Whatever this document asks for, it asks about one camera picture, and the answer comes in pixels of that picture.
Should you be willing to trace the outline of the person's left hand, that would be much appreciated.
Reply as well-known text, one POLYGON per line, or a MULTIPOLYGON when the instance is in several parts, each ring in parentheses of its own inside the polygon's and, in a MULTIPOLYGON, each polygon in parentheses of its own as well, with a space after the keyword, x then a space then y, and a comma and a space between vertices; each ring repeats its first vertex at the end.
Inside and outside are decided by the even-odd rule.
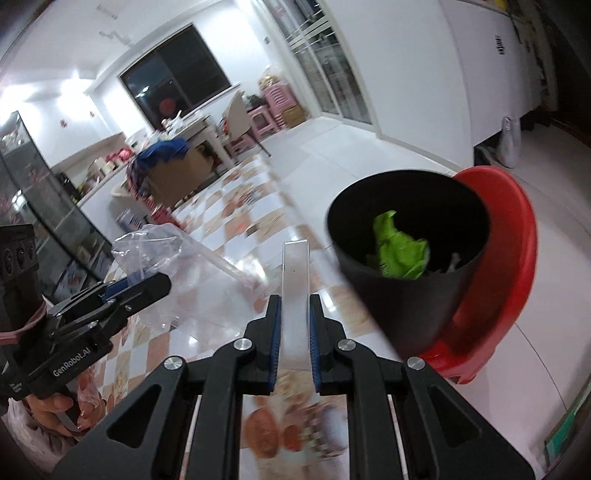
POLYGON ((92 429, 105 416, 106 403, 98 393, 94 375, 90 370, 77 377, 77 400, 55 393, 46 399, 34 395, 27 396, 23 403, 30 410, 33 418, 52 432, 65 437, 80 437, 92 429), (75 421, 76 427, 68 428, 59 417, 77 405, 80 414, 75 421))

